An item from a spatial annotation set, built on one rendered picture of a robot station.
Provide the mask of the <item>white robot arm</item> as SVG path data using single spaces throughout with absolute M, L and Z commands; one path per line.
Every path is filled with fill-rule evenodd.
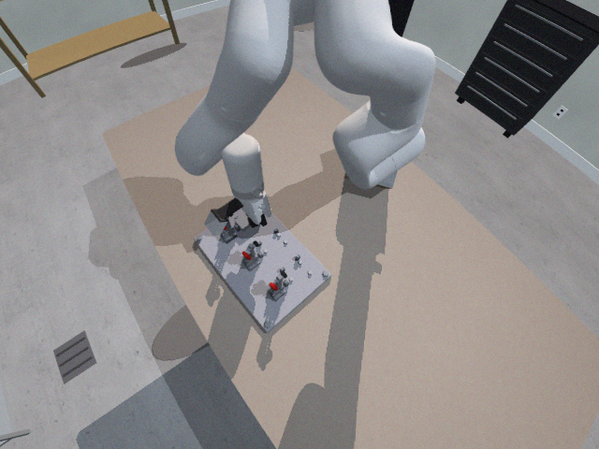
M 371 99 L 333 133 L 336 152 L 357 187 L 373 188 L 424 149 L 421 126 L 435 56 L 395 33 L 388 0 L 230 0 L 210 89 L 175 142 L 179 164 L 192 175 L 205 174 L 223 159 L 235 198 L 210 211 L 205 225 L 213 236 L 243 207 L 239 199 L 263 198 L 260 147 L 244 132 L 290 73 L 294 21 L 314 22 L 315 56 L 325 78 Z

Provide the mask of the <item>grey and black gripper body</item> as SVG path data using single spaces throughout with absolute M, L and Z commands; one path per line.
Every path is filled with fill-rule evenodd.
M 241 209 L 249 216 L 249 218 L 256 225 L 259 225 L 259 223 L 261 222 L 261 215 L 263 213 L 268 218 L 271 217 L 270 202 L 264 190 L 262 192 L 262 195 L 263 198 L 260 200 L 258 198 L 251 200 L 242 200 L 236 197 L 243 205 Z

